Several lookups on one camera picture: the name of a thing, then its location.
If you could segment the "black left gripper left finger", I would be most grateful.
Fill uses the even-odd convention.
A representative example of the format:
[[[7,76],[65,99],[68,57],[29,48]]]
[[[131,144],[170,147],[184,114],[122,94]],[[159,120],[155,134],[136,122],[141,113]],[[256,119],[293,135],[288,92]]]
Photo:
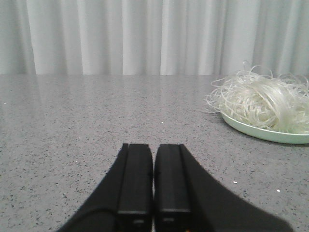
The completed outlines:
[[[123,144],[115,162],[61,232],[149,232],[153,160],[146,144]]]

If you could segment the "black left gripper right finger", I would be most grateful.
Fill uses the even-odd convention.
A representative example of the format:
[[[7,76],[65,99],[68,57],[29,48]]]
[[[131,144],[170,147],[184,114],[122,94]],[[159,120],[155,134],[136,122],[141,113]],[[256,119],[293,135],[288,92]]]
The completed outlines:
[[[157,232],[291,232],[284,221],[214,179],[185,145],[159,146],[154,168]]]

